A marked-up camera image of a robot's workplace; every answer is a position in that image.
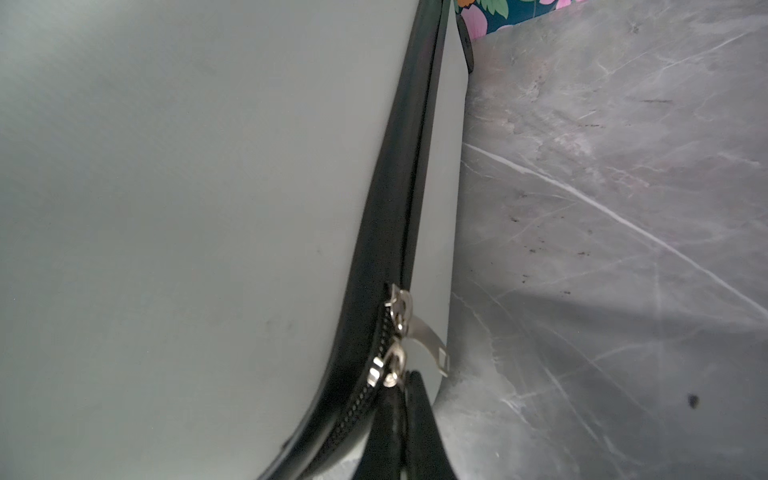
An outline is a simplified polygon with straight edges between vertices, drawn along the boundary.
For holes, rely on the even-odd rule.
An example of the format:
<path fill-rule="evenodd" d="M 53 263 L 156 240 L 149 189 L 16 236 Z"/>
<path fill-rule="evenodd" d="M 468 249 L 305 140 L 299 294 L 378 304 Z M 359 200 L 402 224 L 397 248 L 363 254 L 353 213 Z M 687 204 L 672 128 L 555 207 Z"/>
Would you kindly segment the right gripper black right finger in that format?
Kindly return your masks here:
<path fill-rule="evenodd" d="M 445 451 L 421 374 L 410 371 L 405 383 L 407 433 L 405 471 L 411 480 L 457 480 Z"/>

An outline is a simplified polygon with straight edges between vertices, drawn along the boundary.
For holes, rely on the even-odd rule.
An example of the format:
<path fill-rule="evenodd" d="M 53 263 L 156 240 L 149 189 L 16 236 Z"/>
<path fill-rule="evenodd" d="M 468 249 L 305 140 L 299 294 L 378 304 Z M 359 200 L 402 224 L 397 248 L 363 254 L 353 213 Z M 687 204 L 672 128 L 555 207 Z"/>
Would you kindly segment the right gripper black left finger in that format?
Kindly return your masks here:
<path fill-rule="evenodd" d="M 401 389 L 379 395 L 371 430 L 353 480 L 398 480 L 404 468 L 405 397 Z"/>

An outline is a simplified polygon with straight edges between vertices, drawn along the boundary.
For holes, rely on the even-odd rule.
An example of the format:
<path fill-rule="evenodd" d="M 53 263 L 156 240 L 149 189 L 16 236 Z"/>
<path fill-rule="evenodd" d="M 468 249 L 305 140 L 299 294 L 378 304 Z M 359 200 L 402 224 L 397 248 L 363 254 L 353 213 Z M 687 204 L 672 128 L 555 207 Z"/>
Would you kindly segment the white black suitcase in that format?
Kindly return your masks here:
<path fill-rule="evenodd" d="M 450 1 L 1 5 L 1 475 L 300 479 L 444 378 Z"/>

